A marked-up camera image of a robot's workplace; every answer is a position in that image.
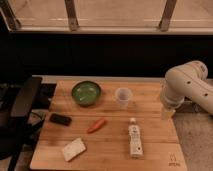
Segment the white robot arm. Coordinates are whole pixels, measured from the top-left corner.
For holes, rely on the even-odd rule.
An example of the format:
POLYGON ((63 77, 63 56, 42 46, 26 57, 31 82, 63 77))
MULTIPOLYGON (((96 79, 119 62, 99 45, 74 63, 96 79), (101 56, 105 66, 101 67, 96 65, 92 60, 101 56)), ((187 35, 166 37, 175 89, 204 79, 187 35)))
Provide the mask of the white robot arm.
POLYGON ((213 115, 213 86, 205 82, 207 76, 207 66, 201 61, 187 62, 169 69, 159 95, 161 118, 170 119, 185 98, 213 115))

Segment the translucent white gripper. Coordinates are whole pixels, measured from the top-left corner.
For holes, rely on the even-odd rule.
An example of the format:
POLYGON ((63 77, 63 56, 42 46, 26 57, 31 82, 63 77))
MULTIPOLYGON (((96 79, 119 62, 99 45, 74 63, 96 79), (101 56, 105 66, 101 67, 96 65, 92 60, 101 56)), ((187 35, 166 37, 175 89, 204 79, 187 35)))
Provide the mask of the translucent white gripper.
POLYGON ((160 101, 164 106, 161 112, 161 119, 168 120, 175 114, 175 109, 182 105, 183 96, 168 84, 164 84, 160 93, 160 101))

